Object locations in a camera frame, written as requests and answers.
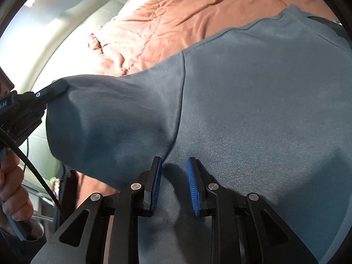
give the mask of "black mount bracket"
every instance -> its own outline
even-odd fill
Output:
[[[195,158],[187,173],[197,216],[212,217],[212,264],[317,264],[316,258],[258,194],[241,196],[214,180]]]
[[[150,171],[119,193],[92,194],[61,225],[32,260],[32,264],[103,263],[110,216],[114,216],[108,262],[138,264],[138,216],[151,217],[157,206],[161,158]]]

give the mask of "orange blanket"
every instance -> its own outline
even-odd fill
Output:
[[[275,16],[290,4],[336,20],[322,0],[152,0],[130,17],[112,19],[91,35],[90,67],[101,75],[139,72],[226,27]],[[116,192],[85,177],[78,205],[96,191],[105,195]]]

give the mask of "metal pivot screw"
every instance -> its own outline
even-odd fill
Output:
[[[248,197],[251,201],[257,201],[259,199],[259,195],[257,194],[250,194]]]
[[[97,201],[97,200],[100,199],[100,194],[92,194],[92,195],[90,196],[90,199],[91,199],[92,201]]]
[[[132,190],[139,190],[142,187],[140,183],[134,183],[131,185]]]
[[[208,185],[209,190],[217,190],[219,188],[218,184],[211,183]]]

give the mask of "human hand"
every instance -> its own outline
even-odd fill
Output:
[[[16,233],[6,215],[11,215],[15,221],[27,220],[33,215],[33,205],[22,186],[23,170],[18,164],[19,158],[10,151],[0,168],[0,198],[4,201],[2,209],[0,207],[0,228],[12,236]]]

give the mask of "sweatshirt seam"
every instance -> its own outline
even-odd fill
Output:
[[[345,51],[345,52],[348,52],[348,53],[351,52],[350,50],[348,50],[348,49],[346,49],[346,48],[340,47],[338,44],[336,44],[336,43],[334,43],[333,41],[329,40],[329,39],[326,38],[324,35],[318,33],[317,31],[315,31],[314,29],[312,29],[310,26],[308,26],[306,23],[304,23],[301,19],[298,19],[295,15],[292,15],[292,17],[293,17],[296,21],[298,21],[298,22],[300,22],[302,25],[304,25],[306,28],[308,28],[309,31],[311,31],[312,33],[314,33],[314,34],[315,34],[316,36],[318,36],[319,38],[325,40],[325,41],[328,42],[329,44],[334,45],[335,47],[337,47],[337,48],[339,48],[339,49],[341,49],[341,50],[343,50],[343,51]]]
[[[204,45],[206,45],[206,44],[208,44],[208,43],[210,43],[210,42],[212,42],[212,41],[214,41],[214,40],[216,40],[216,39],[218,39],[218,38],[224,36],[225,34],[227,34],[227,33],[230,32],[230,31],[247,31],[247,30],[251,29],[252,27],[254,27],[255,25],[257,25],[258,23],[260,23],[260,22],[263,21],[263,20],[275,20],[275,21],[279,21],[280,19],[282,19],[282,18],[284,17],[284,14],[285,14],[286,12],[287,12],[287,9],[284,9],[283,11],[281,11],[281,12],[279,13],[279,17],[262,18],[262,19],[260,19],[260,20],[258,20],[258,21],[256,21],[256,22],[254,22],[251,26],[249,26],[249,27],[247,27],[247,28],[230,28],[230,29],[227,29],[227,30],[225,30],[222,34],[220,34],[220,35],[218,35],[218,36],[212,38],[211,40],[205,41],[205,42],[203,42],[203,43],[200,44],[200,45],[196,45],[196,46],[194,46],[193,48],[191,48],[191,49],[189,49],[189,50],[187,50],[187,51],[185,50],[185,51],[184,51],[184,55],[189,54],[190,52],[194,51],[194,50],[197,49],[198,47],[204,46]]]

